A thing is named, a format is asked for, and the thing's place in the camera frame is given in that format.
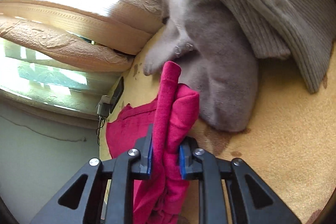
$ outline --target black cord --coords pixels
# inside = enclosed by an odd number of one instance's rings
[[[97,135],[97,144],[100,145],[100,130],[103,128],[104,124],[105,124],[105,120],[106,118],[99,118],[99,126],[96,129],[96,135]]]

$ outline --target wall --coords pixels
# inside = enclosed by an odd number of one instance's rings
[[[0,103],[0,196],[20,224],[29,223],[93,157],[99,157],[95,130],[39,119]]]

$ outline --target black gripper frame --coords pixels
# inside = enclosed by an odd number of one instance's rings
[[[137,140],[136,151],[112,160],[92,159],[37,213],[31,224],[99,224],[107,182],[112,179],[105,223],[133,223],[134,180],[151,174],[152,124]]]
[[[194,138],[180,145],[183,179],[199,180],[199,224],[227,224],[225,180],[233,224],[301,224],[272,189],[240,158],[221,160],[197,149]]]
[[[31,224],[99,224],[109,179],[105,224],[132,224],[133,181],[149,179],[151,174],[152,125],[135,149],[116,159],[93,159],[84,165]],[[228,224],[222,180],[233,224],[301,224],[242,159],[218,159],[186,137],[180,145],[179,164],[183,179],[199,180],[199,224]]]

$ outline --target pink cloth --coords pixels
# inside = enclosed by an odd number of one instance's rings
[[[134,182],[134,224],[175,224],[189,186],[179,171],[179,145],[198,118],[199,94],[178,84],[180,73],[177,64],[167,62],[157,98],[136,108],[127,105],[107,124],[106,141],[111,156],[117,157],[154,123],[151,179]]]

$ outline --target beige bed sheet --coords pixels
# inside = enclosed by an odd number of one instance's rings
[[[159,76],[144,76],[142,66],[159,31],[124,73],[125,90],[108,122],[130,103],[137,107],[157,95]],[[255,109],[244,133],[216,132],[198,120],[190,132],[199,146],[217,157],[244,159],[297,214],[312,223],[336,187],[336,55],[320,91],[310,95],[292,60],[260,62]],[[101,131],[100,158],[110,159]],[[182,216],[198,223],[198,186],[192,182]]]

